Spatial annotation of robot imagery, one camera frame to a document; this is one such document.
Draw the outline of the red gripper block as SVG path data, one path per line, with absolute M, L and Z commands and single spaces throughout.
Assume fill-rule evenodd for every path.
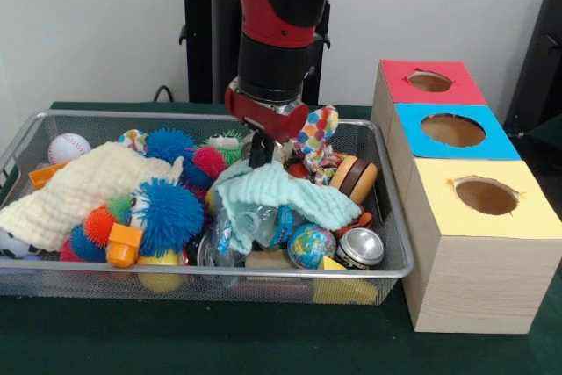
M 265 133 L 263 135 L 256 131 L 252 136 L 249 150 L 249 167 L 252 169 L 271 163 L 275 151 L 274 140 L 286 142 L 295 139 L 309 115 L 308 106 L 299 100 L 286 105 L 255 101 L 240 91 L 237 80 L 227 86 L 225 106 L 238 120 Z

